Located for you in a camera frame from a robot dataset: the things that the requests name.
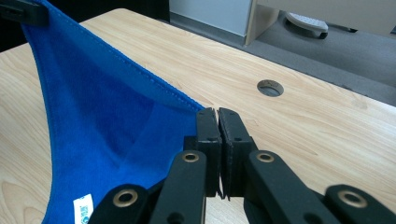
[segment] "gray carpet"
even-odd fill
[[[328,24],[329,35],[318,35],[277,22],[249,46],[244,38],[171,13],[171,24],[241,49],[309,76],[396,106],[396,39]]]

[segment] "blue towel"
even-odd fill
[[[73,201],[166,177],[203,107],[45,0],[49,26],[23,25],[47,110],[52,185],[43,223],[74,223]]]

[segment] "table surface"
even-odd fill
[[[348,184],[396,212],[395,107],[125,9],[83,25],[202,105],[237,111],[258,147],[309,188]],[[261,94],[265,79],[284,93]],[[0,53],[0,164],[0,223],[41,222],[50,144],[28,45]],[[209,198],[206,223],[248,223],[242,201]]]

